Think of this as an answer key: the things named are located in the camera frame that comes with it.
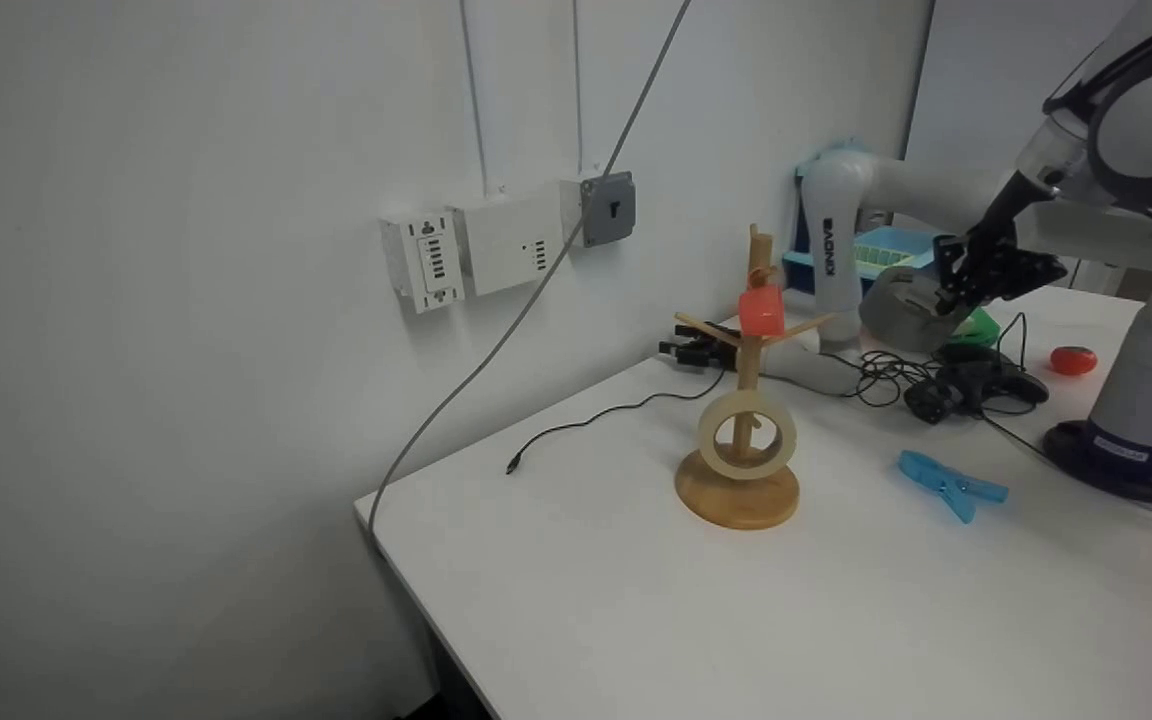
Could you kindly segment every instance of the black base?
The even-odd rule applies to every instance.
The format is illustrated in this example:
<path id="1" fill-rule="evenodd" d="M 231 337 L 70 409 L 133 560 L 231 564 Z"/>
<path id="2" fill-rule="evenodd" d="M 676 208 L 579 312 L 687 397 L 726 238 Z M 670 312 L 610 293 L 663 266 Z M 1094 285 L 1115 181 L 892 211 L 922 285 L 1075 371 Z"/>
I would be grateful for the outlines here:
<path id="1" fill-rule="evenodd" d="M 1124 500 L 1140 500 L 1140 506 L 1152 506 L 1152 483 L 1140 483 L 1140 480 L 1129 480 L 1129 477 L 1115 477 L 1102 468 L 1099 451 L 1084 439 L 1084 420 L 1075 426 L 1057 426 L 1048 435 L 1044 435 L 1044 451 L 1057 468 L 1062 468 L 1066 477 L 1099 489 L 1099 492 L 1112 492 L 1112 496 L 1124 496 Z"/>

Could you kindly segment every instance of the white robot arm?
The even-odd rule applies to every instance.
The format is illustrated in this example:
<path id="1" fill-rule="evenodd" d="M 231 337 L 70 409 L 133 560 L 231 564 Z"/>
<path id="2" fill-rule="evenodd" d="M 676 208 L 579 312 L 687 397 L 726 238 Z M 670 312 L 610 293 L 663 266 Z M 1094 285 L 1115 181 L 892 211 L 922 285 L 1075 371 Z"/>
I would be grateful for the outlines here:
<path id="1" fill-rule="evenodd" d="M 970 308 L 1062 275 L 1057 256 L 1015 246 L 1015 216 L 1034 205 L 1058 202 L 1152 219 L 1152 0 L 1134 4 L 1050 92 L 1044 117 L 1015 174 L 990 190 L 863 154 L 831 154 L 805 169 L 814 297 L 831 317 L 829 350 L 857 343 L 863 320 L 870 337 L 929 351 Z M 852 233 L 863 205 L 919 216 L 953 238 L 934 242 L 932 272 L 885 272 L 859 305 Z M 1099 489 L 1152 496 L 1152 305 L 1134 317 L 1091 418 L 1057 427 L 1044 448 Z"/>

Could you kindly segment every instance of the wall socket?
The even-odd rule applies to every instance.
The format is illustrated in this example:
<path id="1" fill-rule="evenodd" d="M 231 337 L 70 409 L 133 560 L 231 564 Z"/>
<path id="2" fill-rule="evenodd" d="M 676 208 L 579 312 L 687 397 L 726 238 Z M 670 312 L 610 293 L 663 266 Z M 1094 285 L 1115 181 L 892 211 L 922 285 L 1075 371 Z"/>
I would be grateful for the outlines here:
<path id="1" fill-rule="evenodd" d="M 454 216 L 447 208 L 388 216 L 378 233 L 391 290 L 417 317 L 462 299 Z"/>
<path id="2" fill-rule="evenodd" d="M 632 174 L 579 181 L 579 219 L 582 246 L 614 246 L 632 238 L 641 219 Z"/>
<path id="3" fill-rule="evenodd" d="M 536 285 L 563 249 L 563 196 L 556 185 L 461 208 L 472 297 Z"/>

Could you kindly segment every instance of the gray wall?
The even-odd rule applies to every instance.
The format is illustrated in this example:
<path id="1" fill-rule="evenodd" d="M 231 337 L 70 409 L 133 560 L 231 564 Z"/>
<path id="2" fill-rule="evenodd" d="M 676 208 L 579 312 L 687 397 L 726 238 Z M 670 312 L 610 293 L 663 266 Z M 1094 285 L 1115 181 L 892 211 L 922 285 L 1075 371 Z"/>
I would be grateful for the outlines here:
<path id="1" fill-rule="evenodd" d="M 1057 84 L 1134 0 L 934 0 L 907 161 L 1011 169 Z"/>
<path id="2" fill-rule="evenodd" d="M 582 4 L 592 150 L 666 14 Z M 726 308 L 794 161 L 898 143 L 922 14 L 696 4 L 641 238 L 556 275 L 417 464 Z M 477 164 L 454 0 L 0 0 L 0 717 L 420 701 L 353 500 L 520 297 L 403 320 L 370 219 L 477 202 Z"/>

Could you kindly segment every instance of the wooden stand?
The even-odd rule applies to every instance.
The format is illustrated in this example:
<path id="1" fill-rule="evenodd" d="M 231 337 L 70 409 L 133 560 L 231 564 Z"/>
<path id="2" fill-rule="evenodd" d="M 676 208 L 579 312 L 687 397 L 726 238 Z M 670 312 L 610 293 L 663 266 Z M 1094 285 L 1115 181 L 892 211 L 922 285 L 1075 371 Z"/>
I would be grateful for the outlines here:
<path id="1" fill-rule="evenodd" d="M 768 290 L 773 282 L 774 282 L 774 272 L 773 272 L 773 238 L 750 233 L 750 246 L 747 246 L 747 290 Z M 741 343 L 737 343 L 737 392 L 761 392 L 761 351 L 764 351 L 764 343 L 773 343 L 773 339 L 741 333 Z M 696 515 L 704 515 L 710 524 L 725 524 L 725 527 L 773 527 L 773 524 L 784 524 L 794 512 L 798 480 L 790 477 L 789 464 L 764 464 L 768 451 L 750 448 L 754 426 L 761 426 L 761 413 L 737 413 L 731 418 L 731 443 L 719 443 L 710 435 L 710 427 L 696 435 L 701 448 L 692 455 L 684 455 L 684 464 L 676 468 L 676 492 Z M 789 443 L 789 451 L 790 451 L 790 426 L 789 420 L 778 420 L 778 426 L 773 420 L 773 427 L 774 427 L 774 439 Z M 731 474 L 710 468 L 704 455 L 719 455 L 726 468 L 744 468 L 744 474 L 754 474 L 754 477 L 741 474 L 741 480 L 737 480 Z"/>

